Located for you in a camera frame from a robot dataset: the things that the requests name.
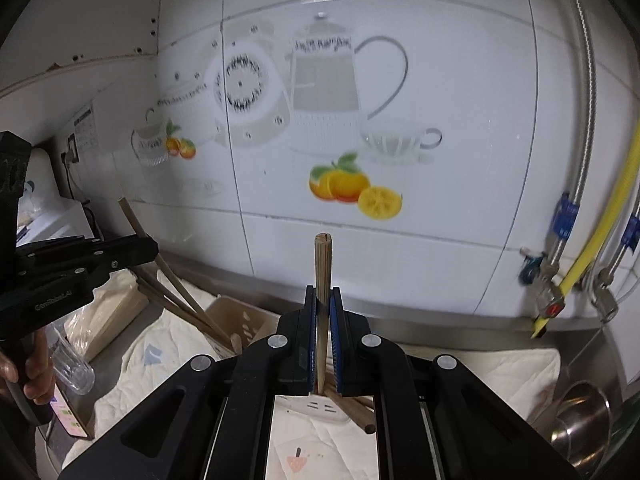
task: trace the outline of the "white cloth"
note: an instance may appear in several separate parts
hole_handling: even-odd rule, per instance
[[[209,298],[198,297],[203,307]],[[549,402],[560,372],[555,349],[504,352],[445,351],[402,346],[411,355],[433,359],[441,353],[459,358],[522,418],[531,420]],[[193,326],[164,312],[124,355],[118,383],[97,401],[92,420],[96,438],[197,354],[218,359],[207,339]],[[68,465],[91,442],[74,444]],[[267,460],[267,480],[378,480],[376,436],[353,421],[323,422],[276,404]]]
[[[135,408],[194,355],[217,359],[206,338],[190,324],[168,311],[138,336],[122,358],[118,383],[95,403],[90,427],[98,439]],[[79,440],[63,467],[75,460],[94,441]]]

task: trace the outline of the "blue gripper pad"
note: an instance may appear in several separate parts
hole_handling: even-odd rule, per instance
[[[309,319],[309,348],[308,353],[306,354],[307,361],[307,369],[309,372],[309,376],[306,382],[308,386],[308,390],[312,392],[314,390],[314,383],[316,382],[316,317],[318,315],[318,298],[316,298],[316,290],[312,288],[313,295],[311,298],[307,295],[306,300],[312,301],[313,305],[311,308],[312,315]]]
[[[335,307],[335,297],[333,293],[329,300],[329,323],[331,327],[331,350],[334,357],[335,389],[342,393],[342,346],[340,344],[340,327],[338,326],[338,312]]]

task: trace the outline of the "wooden chopstick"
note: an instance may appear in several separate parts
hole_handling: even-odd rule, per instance
[[[336,387],[335,386],[335,375],[333,375],[331,372],[327,372],[326,373],[326,384],[330,384],[331,386],[334,387],[334,389]],[[348,398],[349,399],[353,399],[353,400],[357,400],[363,406],[366,406],[367,408],[375,410],[375,405],[373,403],[373,399],[370,399],[369,397],[348,397]]]
[[[210,320],[208,317],[200,316],[189,305],[184,303],[184,300],[172,293],[172,291],[169,290],[169,288],[162,282],[160,282],[151,272],[148,272],[148,270],[144,269],[142,266],[136,267],[132,270],[132,272],[138,277],[139,282],[140,280],[143,280],[144,282],[146,282],[147,286],[156,291],[158,294],[167,297],[169,301],[175,303],[184,312],[190,314],[191,316],[197,317],[201,322],[209,325],[210,327],[210,324],[208,323]]]
[[[153,290],[151,286],[149,286],[146,282],[140,281],[138,282],[138,289],[142,294],[148,297],[151,301],[155,301],[157,304],[167,309],[169,312],[174,314],[174,316],[179,317],[181,320],[186,321],[187,323],[196,327],[200,332],[206,334],[213,339],[218,339],[218,334],[214,332],[211,327],[203,322],[201,322],[197,317],[185,312],[183,309],[179,308],[175,303],[169,301],[164,296],[161,296],[158,292]]]
[[[124,216],[127,217],[129,224],[133,228],[133,231],[141,238],[145,238],[148,235],[146,231],[143,229],[140,224],[140,220],[133,212],[129,201],[125,197],[121,197],[118,199],[118,204],[124,213]],[[167,277],[169,282],[175,287],[175,289],[180,293],[180,295],[184,298],[184,300],[189,304],[189,306],[198,314],[198,317],[206,322],[213,330],[218,332],[218,336],[222,337],[225,342],[231,343],[231,338],[229,335],[225,333],[216,323],[213,321],[202,309],[200,304],[193,298],[193,296],[189,293],[189,291],[185,288],[185,286],[180,281],[180,278],[174,274],[174,272],[169,267],[168,263],[162,257],[162,254],[158,253],[156,259],[154,260],[156,265],[164,272],[164,275]]]
[[[371,410],[351,397],[341,396],[329,383],[324,385],[324,394],[335,402],[336,405],[343,410],[344,413],[346,413],[349,418],[366,434],[373,434],[376,432],[376,416]]]
[[[331,235],[320,233],[314,241],[316,256],[316,381],[315,391],[324,391],[326,373],[326,346],[329,338],[329,296],[331,295]]]

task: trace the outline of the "tiled wall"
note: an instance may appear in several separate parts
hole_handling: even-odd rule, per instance
[[[596,145],[563,270],[640,89],[622,22],[585,4]],[[572,23],[568,0],[161,0],[157,62],[92,101],[100,149],[73,171],[106,227],[128,231],[124,194],[162,247],[209,265],[312,283],[327,231],[348,296],[529,315],[518,250],[543,249],[577,132]]]

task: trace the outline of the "stainless steel bowl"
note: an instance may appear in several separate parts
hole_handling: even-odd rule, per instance
[[[573,384],[558,404],[551,446],[587,479],[606,455],[610,436],[607,397],[587,381]]]

